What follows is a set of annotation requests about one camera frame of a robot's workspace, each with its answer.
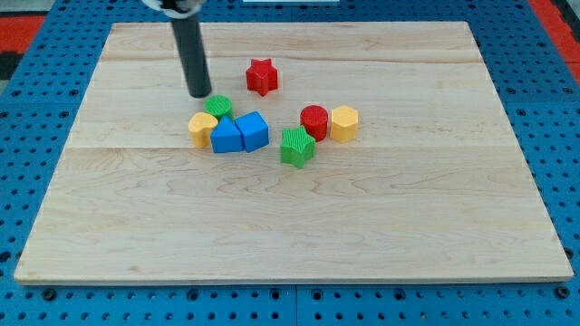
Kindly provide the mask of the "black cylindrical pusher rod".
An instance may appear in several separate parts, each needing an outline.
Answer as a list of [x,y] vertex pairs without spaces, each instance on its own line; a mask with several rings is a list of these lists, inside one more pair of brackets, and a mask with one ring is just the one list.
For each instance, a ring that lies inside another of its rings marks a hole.
[[171,19],[179,58],[188,93],[193,98],[205,98],[211,91],[211,80],[198,14],[183,19]]

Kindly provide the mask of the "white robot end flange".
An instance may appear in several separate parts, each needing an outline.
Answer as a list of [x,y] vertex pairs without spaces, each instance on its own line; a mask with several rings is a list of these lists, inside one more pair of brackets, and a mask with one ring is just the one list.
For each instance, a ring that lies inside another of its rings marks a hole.
[[205,0],[142,0],[142,3],[169,18],[189,18],[200,11]]

